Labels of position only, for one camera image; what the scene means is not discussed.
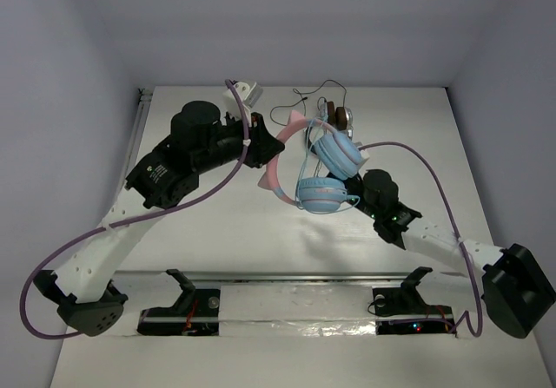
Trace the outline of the pink blue cat-ear headphones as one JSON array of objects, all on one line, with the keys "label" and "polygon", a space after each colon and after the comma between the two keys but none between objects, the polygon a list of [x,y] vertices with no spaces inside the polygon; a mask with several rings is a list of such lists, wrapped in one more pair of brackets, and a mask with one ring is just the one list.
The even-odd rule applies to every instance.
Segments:
[{"label": "pink blue cat-ear headphones", "polygon": [[311,214],[343,212],[349,198],[341,180],[355,177],[361,162],[359,149],[354,142],[329,123],[317,118],[308,119],[293,110],[288,123],[276,138],[284,144],[295,134],[315,124],[317,138],[313,141],[315,153],[306,150],[295,183],[295,195],[289,196],[281,186],[278,176],[279,157],[266,166],[258,187],[270,191],[280,201]]}]

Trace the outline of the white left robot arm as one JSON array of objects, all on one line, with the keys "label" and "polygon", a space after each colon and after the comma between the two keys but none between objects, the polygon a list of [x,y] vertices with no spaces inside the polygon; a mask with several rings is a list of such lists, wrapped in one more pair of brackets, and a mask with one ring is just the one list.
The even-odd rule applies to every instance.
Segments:
[{"label": "white left robot arm", "polygon": [[211,102],[186,103],[170,122],[169,135],[125,179],[116,203],[96,229],[63,245],[81,249],[55,270],[40,264],[24,284],[20,316],[31,333],[27,293],[35,287],[57,306],[72,335],[97,336],[120,319],[127,296],[112,282],[115,271],[164,215],[192,207],[220,191],[241,167],[262,168],[285,146],[261,114],[223,114]]}]

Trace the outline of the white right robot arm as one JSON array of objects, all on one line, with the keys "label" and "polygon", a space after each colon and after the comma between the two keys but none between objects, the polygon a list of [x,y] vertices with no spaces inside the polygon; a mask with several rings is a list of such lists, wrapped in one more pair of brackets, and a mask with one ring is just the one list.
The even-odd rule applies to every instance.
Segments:
[{"label": "white right robot arm", "polygon": [[529,249],[497,247],[463,239],[399,200],[399,188],[386,171],[369,170],[342,181],[350,204],[373,221],[386,243],[451,267],[471,281],[477,313],[501,331],[523,339],[555,303],[555,290]]}]

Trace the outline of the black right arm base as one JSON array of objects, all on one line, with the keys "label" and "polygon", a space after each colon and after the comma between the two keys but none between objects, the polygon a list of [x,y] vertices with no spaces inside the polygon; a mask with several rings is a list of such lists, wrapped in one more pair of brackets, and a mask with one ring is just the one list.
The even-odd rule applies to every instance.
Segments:
[{"label": "black right arm base", "polygon": [[428,304],[419,294],[421,280],[433,271],[419,266],[398,286],[378,287],[367,305],[367,312],[377,318],[376,333],[386,335],[455,334],[453,309]]}]

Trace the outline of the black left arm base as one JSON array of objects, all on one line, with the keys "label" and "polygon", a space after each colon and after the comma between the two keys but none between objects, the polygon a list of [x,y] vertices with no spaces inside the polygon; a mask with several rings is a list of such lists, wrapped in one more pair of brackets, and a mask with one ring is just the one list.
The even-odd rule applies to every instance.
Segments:
[{"label": "black left arm base", "polygon": [[177,269],[166,271],[180,287],[180,294],[171,306],[142,310],[136,331],[142,336],[219,335],[221,289],[199,288]]}]

